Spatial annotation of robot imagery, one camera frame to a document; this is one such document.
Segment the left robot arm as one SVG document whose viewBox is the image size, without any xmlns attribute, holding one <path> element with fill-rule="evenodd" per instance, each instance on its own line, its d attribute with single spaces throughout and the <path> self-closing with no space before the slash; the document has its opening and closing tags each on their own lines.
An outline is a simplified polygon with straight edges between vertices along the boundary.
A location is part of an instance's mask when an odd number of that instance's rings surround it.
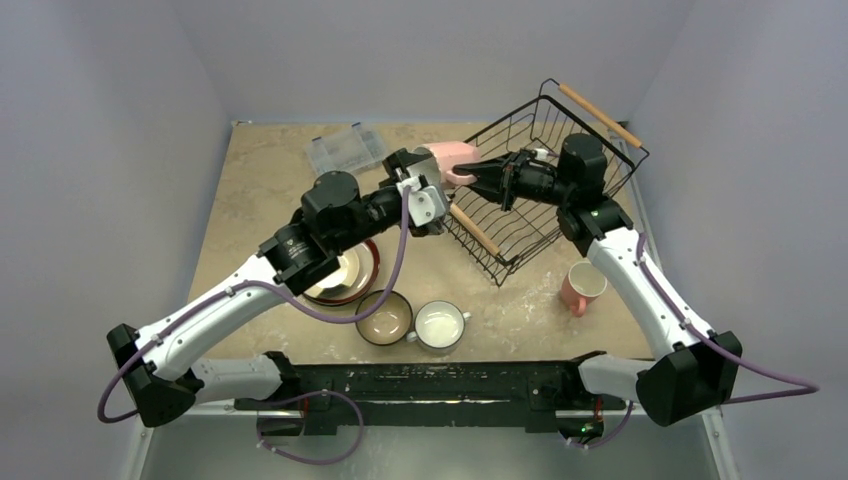
<svg viewBox="0 0 848 480">
<path fill-rule="evenodd" d="M 275 409 L 295 402 L 299 379 L 283 354 L 213 361 L 207 353 L 262 313 L 296 305 L 354 246 L 395 226 L 406 237 L 437 231 L 449 202 L 436 156 L 401 149 L 384 167 L 387 178 L 369 194 L 350 173 L 320 175 L 290 222 L 221 283 L 154 324 L 108 333 L 118 366 L 113 383 L 127 388 L 144 425 L 165 425 L 207 402 L 251 399 Z"/>
</svg>

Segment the salmon pink mug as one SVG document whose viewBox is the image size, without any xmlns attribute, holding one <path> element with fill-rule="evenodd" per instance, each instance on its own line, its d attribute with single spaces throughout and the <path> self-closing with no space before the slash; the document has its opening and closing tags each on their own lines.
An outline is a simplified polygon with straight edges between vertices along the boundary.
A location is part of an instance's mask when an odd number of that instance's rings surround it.
<svg viewBox="0 0 848 480">
<path fill-rule="evenodd" d="M 582 317 L 587 307 L 608 287 L 604 274 L 591 262 L 583 260 L 570 267 L 559 291 L 560 299 L 576 317 Z"/>
</svg>

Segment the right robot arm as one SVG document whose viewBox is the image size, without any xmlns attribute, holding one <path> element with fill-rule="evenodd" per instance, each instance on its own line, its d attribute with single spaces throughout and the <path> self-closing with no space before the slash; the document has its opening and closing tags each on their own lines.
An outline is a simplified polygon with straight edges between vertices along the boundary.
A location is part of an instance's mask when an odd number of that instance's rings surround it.
<svg viewBox="0 0 848 480">
<path fill-rule="evenodd" d="M 451 166 L 448 179 L 511 210 L 518 199 L 555 207 L 559 229 L 616 290 L 637 321 L 653 361 L 588 357 L 564 376 L 561 392 L 576 407 L 599 394 L 639 403 L 660 426 L 730 400 L 742 353 L 731 332 L 718 334 L 671 287 L 623 208 L 605 191 L 608 160 L 600 139 L 571 134 L 555 163 L 522 149 Z"/>
</svg>

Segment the light pink faceted mug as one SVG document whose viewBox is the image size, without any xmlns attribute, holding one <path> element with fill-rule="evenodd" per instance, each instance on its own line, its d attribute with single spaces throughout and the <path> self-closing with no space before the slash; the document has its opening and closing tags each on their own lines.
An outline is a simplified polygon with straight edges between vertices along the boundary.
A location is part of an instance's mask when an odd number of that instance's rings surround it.
<svg viewBox="0 0 848 480">
<path fill-rule="evenodd" d="M 479 149 L 461 141 L 423 144 L 413 149 L 415 154 L 429 154 L 435 158 L 443 189 L 468 186 L 477 181 L 472 174 L 454 171 L 457 165 L 477 164 L 483 161 Z"/>
</svg>

